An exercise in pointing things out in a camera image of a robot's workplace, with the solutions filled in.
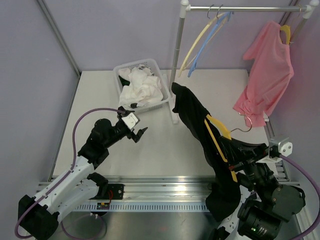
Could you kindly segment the white printed t shirt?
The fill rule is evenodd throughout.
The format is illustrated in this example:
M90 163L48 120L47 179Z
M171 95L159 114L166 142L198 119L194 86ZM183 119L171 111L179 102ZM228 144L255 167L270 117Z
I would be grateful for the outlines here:
M132 71L129 74L130 84L122 86L119 105L137 103L137 107L155 104L163 100L161 79L158 76L148 76L143 71Z

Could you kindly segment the black t shirt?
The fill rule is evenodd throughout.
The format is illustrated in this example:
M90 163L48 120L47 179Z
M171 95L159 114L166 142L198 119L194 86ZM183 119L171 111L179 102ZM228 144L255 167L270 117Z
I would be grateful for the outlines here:
M206 116L210 112L186 86L174 82L171 90L175 94L175 106L172 111L179 115L191 134L200 142L205 159L214 170L215 181L205 204L213 218L221 222L238 207L241 200L240 186L233 180L231 171L223 161L205 124Z

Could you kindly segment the green and white t shirt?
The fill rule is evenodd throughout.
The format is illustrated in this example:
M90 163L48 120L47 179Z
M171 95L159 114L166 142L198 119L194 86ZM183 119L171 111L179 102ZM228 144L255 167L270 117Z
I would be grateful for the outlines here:
M121 68L118 70L118 77L122 86L130 85L129 74L132 71L143 71L148 76L155 76L155 73L151 70L151 68L143 64L140 64L133 68L129 68L129 67Z

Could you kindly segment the cream plastic hanger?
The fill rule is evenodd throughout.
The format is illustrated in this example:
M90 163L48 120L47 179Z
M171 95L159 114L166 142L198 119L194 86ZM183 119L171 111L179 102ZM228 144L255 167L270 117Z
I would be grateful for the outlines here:
M216 20L216 16L214 18L212 18L212 19L211 18L209 19L209 21L207 22L205 27L201 30L201 32L198 34L198 36L196 37L196 39L192 43L190 49L188 50L186 56L183 59L181 67L180 67L180 69L178 71L178 77L180 77L182 75L182 72L188 67L187 64L192 60L192 59L190 60L190 57L191 57L193 51L195 50L196 46L200 43L200 40L205 36L205 34L208 31L210 32L211 29L213 28L213 26L215 25L214 21Z

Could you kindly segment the light blue hanger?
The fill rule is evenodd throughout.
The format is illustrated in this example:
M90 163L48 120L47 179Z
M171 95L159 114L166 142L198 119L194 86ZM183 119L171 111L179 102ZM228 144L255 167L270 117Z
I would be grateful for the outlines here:
M197 68L197 63L201 60L202 55L205 55L205 48L210 43L210 41L217 35L217 33L222 29L222 27L225 25L225 23L229 22L232 15L234 14L233 11L228 11L222 14L216 15L216 20L214 21L214 26L208 33L206 39L203 41L202 46L200 47L197 54L191 59L191 61L187 64L187 66L190 65L187 77L189 78L194 70Z

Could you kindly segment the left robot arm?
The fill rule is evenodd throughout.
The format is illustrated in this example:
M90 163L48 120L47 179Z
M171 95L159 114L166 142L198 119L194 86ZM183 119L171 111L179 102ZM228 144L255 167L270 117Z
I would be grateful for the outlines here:
M109 148L128 138L137 143L147 130L134 133L140 119L133 110L119 107L117 123L102 118L95 122L85 144L73 151L71 165L48 186L18 202L18 220L14 234L19 239L47 240L62 226L64 218L78 205L91 199L103 199L108 192L108 180L96 169L109 155Z

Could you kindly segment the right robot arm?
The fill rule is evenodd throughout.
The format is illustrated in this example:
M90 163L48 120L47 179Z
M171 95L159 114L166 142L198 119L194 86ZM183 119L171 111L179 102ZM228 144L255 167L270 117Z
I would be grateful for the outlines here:
M289 156L293 144L287 139L270 139L269 144L246 143L220 137L222 152L238 181L227 185L227 193L240 202L234 212L212 231L212 240L274 240L283 223L306 205L304 191L278 182L268 163Z

